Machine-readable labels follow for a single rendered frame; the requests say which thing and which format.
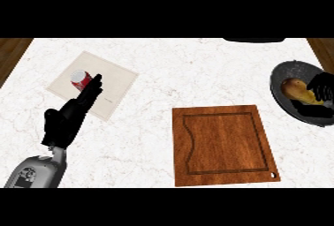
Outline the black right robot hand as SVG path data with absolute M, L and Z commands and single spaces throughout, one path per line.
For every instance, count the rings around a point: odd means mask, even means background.
M 334 103 L 334 74 L 320 73 L 306 85 L 312 90 L 318 101 L 333 101 Z M 300 101 L 292 100 L 298 112 L 305 117 L 334 117 L 334 109 L 323 105 L 305 105 Z

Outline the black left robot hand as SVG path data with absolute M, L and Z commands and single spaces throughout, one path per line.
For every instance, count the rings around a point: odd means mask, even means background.
M 94 107 L 102 91 L 102 75 L 98 74 L 77 98 L 67 101 L 60 110 L 46 110 L 42 140 L 45 146 L 67 148 L 71 145 L 85 122 L 86 113 Z

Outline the yellow-brown pear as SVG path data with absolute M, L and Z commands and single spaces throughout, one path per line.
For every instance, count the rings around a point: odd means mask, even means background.
M 281 84 L 281 91 L 284 96 L 296 101 L 311 105 L 323 105 L 324 102 L 317 100 L 312 90 L 306 89 L 306 82 L 299 78 L 286 79 Z

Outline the dark grey pan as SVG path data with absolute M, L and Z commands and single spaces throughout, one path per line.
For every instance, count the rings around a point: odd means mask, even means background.
M 326 127 L 334 125 L 334 117 L 305 117 L 299 114 L 298 109 L 292 103 L 292 100 L 284 96 L 281 91 L 281 84 L 286 79 L 299 78 L 308 84 L 312 78 L 323 72 L 323 70 L 312 64 L 302 61 L 287 61 L 278 64 L 272 71 L 271 76 L 271 91 L 274 94 L 274 99 L 281 106 L 286 113 L 303 121 L 308 124 Z

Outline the brown wooden cutting board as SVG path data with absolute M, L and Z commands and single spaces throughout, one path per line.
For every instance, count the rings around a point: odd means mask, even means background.
M 173 165 L 178 186 L 281 180 L 255 105 L 173 109 Z

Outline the red can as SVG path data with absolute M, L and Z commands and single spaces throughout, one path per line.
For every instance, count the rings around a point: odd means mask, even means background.
M 92 81 L 92 75 L 88 71 L 79 70 L 71 75 L 71 83 L 79 91 L 83 91 L 89 82 Z

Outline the black appliance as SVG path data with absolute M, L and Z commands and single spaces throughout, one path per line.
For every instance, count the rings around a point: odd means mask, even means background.
M 272 43 L 281 42 L 286 38 L 224 38 L 227 41 L 247 42 L 247 43 Z

